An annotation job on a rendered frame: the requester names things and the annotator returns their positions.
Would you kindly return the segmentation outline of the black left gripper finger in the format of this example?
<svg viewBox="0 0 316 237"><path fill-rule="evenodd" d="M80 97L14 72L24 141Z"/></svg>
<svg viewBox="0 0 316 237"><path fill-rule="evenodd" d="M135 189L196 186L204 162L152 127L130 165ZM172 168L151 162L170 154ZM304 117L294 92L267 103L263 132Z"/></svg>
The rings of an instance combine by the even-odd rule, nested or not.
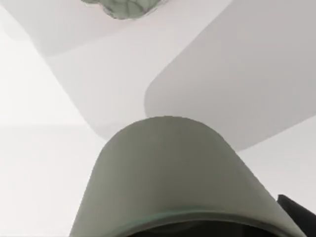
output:
<svg viewBox="0 0 316 237"><path fill-rule="evenodd" d="M307 237L316 237L316 214L285 195L278 195L277 202Z"/></svg>

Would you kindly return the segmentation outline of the grey-green cup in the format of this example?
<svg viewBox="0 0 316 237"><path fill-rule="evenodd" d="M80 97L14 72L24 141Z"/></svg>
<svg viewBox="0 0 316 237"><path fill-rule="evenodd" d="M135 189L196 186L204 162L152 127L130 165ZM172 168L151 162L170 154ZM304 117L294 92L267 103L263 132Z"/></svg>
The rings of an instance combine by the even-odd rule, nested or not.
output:
<svg viewBox="0 0 316 237"><path fill-rule="evenodd" d="M96 160L70 237L306 237L216 131L135 122Z"/></svg>

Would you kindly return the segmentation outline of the grey-green patterned coaster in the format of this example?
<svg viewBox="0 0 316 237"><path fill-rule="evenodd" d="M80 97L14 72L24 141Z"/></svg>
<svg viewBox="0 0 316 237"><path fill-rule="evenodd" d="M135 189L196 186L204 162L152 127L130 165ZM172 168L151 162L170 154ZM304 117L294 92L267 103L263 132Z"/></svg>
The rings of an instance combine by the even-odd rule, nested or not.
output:
<svg viewBox="0 0 316 237"><path fill-rule="evenodd" d="M118 20L138 19L157 8L163 0L81 0L98 5L110 17Z"/></svg>

